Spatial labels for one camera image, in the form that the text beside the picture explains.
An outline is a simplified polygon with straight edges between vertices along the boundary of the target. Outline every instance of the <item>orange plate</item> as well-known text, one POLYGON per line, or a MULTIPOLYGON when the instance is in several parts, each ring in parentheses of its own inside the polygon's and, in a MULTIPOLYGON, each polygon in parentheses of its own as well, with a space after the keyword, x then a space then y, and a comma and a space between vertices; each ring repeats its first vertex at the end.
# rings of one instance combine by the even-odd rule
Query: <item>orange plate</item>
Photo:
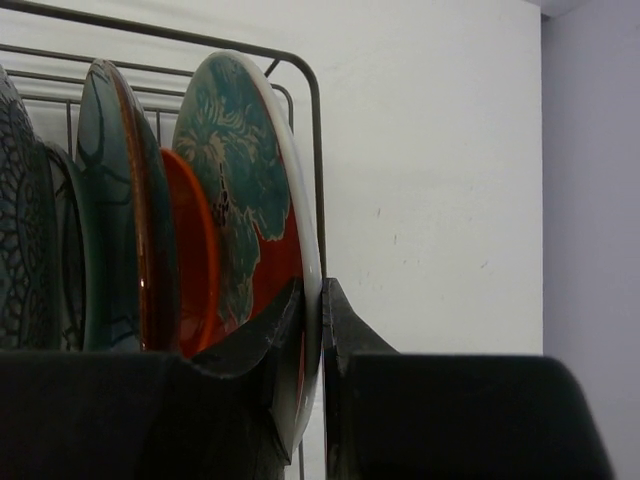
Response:
POLYGON ((191 167, 163 148, 180 267, 180 350, 190 358, 219 341, 220 259, 207 199, 191 167))

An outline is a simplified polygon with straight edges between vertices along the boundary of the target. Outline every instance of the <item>ceramic plate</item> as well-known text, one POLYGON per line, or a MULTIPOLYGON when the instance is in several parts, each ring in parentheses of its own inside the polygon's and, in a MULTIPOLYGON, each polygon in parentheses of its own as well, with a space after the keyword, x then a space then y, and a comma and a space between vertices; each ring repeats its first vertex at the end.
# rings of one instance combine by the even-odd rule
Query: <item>ceramic plate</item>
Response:
POLYGON ((58 218, 58 245, 62 261, 62 349, 82 350, 85 319, 91 318, 88 350, 95 350, 91 328, 104 323, 104 252, 98 213, 82 173, 59 145, 46 143, 53 173, 58 218))
POLYGON ((98 212, 106 275, 92 350, 176 350, 180 286, 169 188, 144 111, 115 66, 96 60, 82 93, 77 164, 98 212))
POLYGON ((300 437, 320 358, 320 259, 291 130, 253 62, 228 51, 203 62, 180 109, 173 148, 202 183, 221 233, 218 315, 225 333, 259 313, 292 277, 304 279, 300 437))
POLYGON ((0 66, 0 347, 59 348, 51 170, 0 66))
POLYGON ((191 167, 163 148, 176 226, 182 314, 180 350, 190 358, 213 345, 223 330, 218 327, 220 252, 207 198, 191 167))

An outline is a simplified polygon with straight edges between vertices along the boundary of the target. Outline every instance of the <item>gray patterned plate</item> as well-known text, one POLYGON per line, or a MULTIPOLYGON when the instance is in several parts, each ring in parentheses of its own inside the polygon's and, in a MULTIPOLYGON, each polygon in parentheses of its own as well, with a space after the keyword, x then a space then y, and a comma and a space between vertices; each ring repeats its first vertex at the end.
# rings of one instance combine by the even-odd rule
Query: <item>gray patterned plate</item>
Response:
POLYGON ((0 346, 59 348, 51 170, 0 66, 0 346))

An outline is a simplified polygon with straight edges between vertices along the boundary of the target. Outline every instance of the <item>wire dish rack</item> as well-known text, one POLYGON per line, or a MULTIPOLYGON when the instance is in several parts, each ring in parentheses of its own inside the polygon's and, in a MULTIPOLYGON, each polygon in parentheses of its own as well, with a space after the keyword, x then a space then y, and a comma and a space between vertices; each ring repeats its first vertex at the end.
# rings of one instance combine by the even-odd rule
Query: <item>wire dish rack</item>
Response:
MULTIPOLYGON (((192 45, 202 45, 215 49, 232 49, 243 52, 248 55, 263 57, 271 60, 270 65, 264 71, 266 77, 269 77, 281 63, 289 63, 295 66, 302 74, 309 85, 309 93, 311 97, 311 127, 312 127, 312 153, 314 165, 314 187, 315 187, 315 205, 316 205, 316 228, 318 236, 318 245, 320 249, 321 272, 323 279, 326 277, 326 241, 325 241, 325 221, 324 221, 324 191, 323 191, 323 164, 322 164, 322 140, 321 140, 321 121, 320 121, 320 97, 318 82, 313 70, 300 57, 280 50, 261 47, 258 45, 245 44, 231 40, 204 36, 194 33, 173 30, 169 28, 157 27, 124 19, 110 18, 100 15, 94 15, 75 10, 57 8, 47 5, 41 5, 34 2, 21 0, 0 0, 0 8, 23 12, 26 14, 48 17, 52 19, 65 20, 79 24, 86 24, 95 27, 118 30, 123 32, 131 32, 145 36, 158 37, 168 40, 174 40, 192 45)), ((0 52, 15 54, 19 56, 29 56, 35 58, 45 58, 62 60, 65 62, 75 62, 78 64, 90 65, 94 57, 86 55, 76 55, 61 51, 50 51, 37 48, 27 48, 20 45, 0 44, 0 52)), ((190 79, 193 71, 180 70, 175 68, 166 68, 157 65, 144 65, 140 63, 111 60, 116 67, 124 71, 143 72, 151 74, 162 74, 166 76, 181 77, 190 79)), ((84 85, 84 78, 72 77, 59 74, 50 74, 32 71, 30 69, 7 69, 7 73, 14 79, 25 79, 35 81, 35 85, 71 85, 78 87, 78 94, 43 94, 38 91, 38 87, 20 88, 19 91, 22 99, 28 103, 43 103, 58 105, 65 111, 66 117, 66 149, 72 155, 74 147, 73 138, 73 120, 74 106, 80 105, 81 88, 84 85)), ((294 130, 294 100, 287 88, 279 84, 272 84, 272 88, 279 92, 285 103, 288 122, 291 130, 294 130)), ((178 89, 153 88, 146 85, 131 84, 134 92, 139 94, 148 94, 153 98, 167 98, 180 101, 184 96, 184 91, 178 89)), ((153 102, 143 99, 141 103, 147 115, 155 118, 155 135, 159 144, 162 144, 162 120, 167 117, 175 117, 179 113, 177 108, 161 106, 153 102)), ((299 463, 300 478, 304 478, 304 456, 303 445, 299 445, 299 463)))

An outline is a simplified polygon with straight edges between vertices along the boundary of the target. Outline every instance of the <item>floral pattern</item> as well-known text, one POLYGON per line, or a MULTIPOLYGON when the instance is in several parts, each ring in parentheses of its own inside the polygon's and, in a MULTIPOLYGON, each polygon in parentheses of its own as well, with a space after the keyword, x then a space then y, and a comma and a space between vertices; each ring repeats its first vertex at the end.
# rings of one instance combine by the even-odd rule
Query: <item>floral pattern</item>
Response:
POLYGON ((94 61, 83 90, 77 163, 98 212, 109 305, 105 321, 88 319, 86 350, 167 350, 173 343, 177 348, 179 275, 161 162, 144 110, 126 80, 112 63, 94 61), (142 199, 142 218, 136 218, 134 194, 142 199), (140 238, 144 271, 138 271, 140 238))
POLYGON ((200 180, 220 232, 218 313, 229 331, 252 311, 258 235, 281 239, 291 208, 275 131, 238 60, 216 53, 198 68, 180 110, 173 148, 200 180))

